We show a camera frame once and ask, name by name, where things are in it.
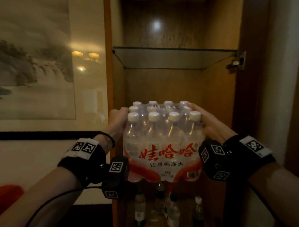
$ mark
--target hand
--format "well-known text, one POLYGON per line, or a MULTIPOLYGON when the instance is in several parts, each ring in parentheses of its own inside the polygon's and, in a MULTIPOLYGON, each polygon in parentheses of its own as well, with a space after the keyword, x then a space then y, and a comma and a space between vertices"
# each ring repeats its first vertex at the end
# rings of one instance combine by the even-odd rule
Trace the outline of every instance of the hand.
POLYGON ((108 127, 104 130, 115 142, 123 135, 124 127, 128 119, 129 109, 122 107, 120 110, 111 110, 108 118, 108 127))
POLYGON ((202 121, 205 124, 203 133, 210 139, 216 140, 219 143, 223 144, 232 136, 237 135, 237 133, 231 130, 227 125, 223 124, 214 115, 205 111, 203 108, 197 106, 194 103, 188 103, 188 106, 194 111, 198 111, 202 114, 202 121))

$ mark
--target framed painting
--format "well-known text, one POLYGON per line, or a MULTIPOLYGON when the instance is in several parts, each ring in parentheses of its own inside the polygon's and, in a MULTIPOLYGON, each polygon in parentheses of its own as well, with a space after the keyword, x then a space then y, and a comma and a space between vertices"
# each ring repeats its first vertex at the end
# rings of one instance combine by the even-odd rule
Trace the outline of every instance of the framed painting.
POLYGON ((0 9, 0 140, 92 137, 108 122, 103 1, 0 9))

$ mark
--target cabinet shelf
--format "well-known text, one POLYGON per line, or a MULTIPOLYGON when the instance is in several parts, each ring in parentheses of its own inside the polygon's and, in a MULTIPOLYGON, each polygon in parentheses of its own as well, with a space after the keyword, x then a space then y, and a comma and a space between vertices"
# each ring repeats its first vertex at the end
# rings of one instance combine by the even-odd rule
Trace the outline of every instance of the cabinet shelf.
POLYGON ((237 50, 114 46, 113 53, 126 69, 205 69, 237 50))

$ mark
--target person's left hand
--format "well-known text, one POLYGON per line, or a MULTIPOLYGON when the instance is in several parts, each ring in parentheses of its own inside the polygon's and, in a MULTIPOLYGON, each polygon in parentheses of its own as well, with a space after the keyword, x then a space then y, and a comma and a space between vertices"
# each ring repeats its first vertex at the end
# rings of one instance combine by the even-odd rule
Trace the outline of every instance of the person's left hand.
POLYGON ((128 119, 129 109, 122 107, 120 110, 111 110, 108 118, 108 127, 103 131, 109 134, 115 142, 122 136, 128 119))

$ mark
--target cabinet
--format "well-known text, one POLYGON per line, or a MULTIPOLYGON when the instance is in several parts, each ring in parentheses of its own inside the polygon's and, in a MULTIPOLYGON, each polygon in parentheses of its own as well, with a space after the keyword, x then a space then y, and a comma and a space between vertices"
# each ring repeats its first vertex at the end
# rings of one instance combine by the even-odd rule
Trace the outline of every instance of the cabinet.
MULTIPOLYGON (((108 108, 188 100, 236 132, 254 136, 268 6, 266 0, 104 0, 108 108), (243 52, 245 70, 229 73, 226 65, 243 52)), ((122 141, 111 156, 119 154, 122 141)), ((155 185, 143 180, 141 186, 149 219, 155 185)), ((236 190, 204 172, 196 182, 175 183, 181 226, 191 226, 194 195, 203 198, 206 226, 236 224, 236 190)), ((133 225, 135 193, 128 182, 125 197, 112 202, 114 227, 133 225)), ((157 220, 147 226, 165 226, 157 220)))

